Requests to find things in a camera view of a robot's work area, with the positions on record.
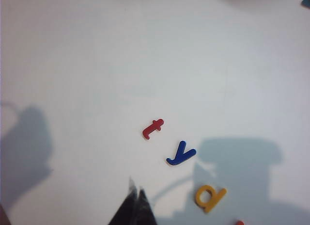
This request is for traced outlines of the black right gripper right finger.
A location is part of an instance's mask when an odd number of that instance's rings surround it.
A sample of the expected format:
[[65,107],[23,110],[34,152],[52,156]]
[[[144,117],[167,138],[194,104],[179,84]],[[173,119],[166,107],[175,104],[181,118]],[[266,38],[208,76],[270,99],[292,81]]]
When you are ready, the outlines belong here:
[[152,208],[149,204],[144,189],[139,192],[137,200],[137,224],[138,225],[157,225]]

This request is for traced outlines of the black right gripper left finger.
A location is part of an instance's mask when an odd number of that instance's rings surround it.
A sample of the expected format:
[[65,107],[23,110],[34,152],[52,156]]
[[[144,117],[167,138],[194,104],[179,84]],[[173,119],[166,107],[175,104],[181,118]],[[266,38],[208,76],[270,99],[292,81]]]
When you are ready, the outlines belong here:
[[138,199],[137,187],[132,178],[129,179],[128,194],[108,225],[131,225],[135,205]]

